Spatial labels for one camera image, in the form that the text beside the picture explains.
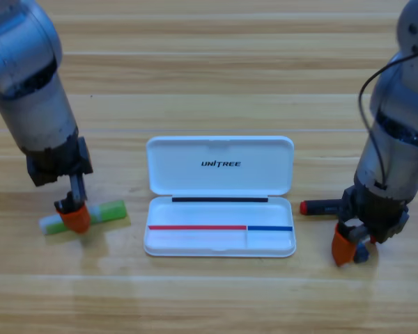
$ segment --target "wood grain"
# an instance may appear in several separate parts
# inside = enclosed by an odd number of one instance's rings
[[[354,94],[90,94],[70,95],[69,100],[81,129],[364,128]],[[5,128],[0,116],[0,129]]]
[[[396,52],[406,2],[40,0],[91,151],[89,201],[124,199],[130,217],[42,236],[69,182],[35,188],[0,118],[0,334],[417,334],[418,196],[405,230],[346,269],[334,219],[298,213],[353,183],[367,138],[357,91]],[[292,257],[144,253],[146,141],[195,134],[293,140]]]

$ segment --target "open case lid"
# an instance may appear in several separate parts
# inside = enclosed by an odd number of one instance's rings
[[[165,136],[147,143],[158,195],[282,195],[293,178],[293,142],[283,136]]]
[[[157,137],[144,249],[155,256],[286,257],[295,252],[294,146],[282,136]]]

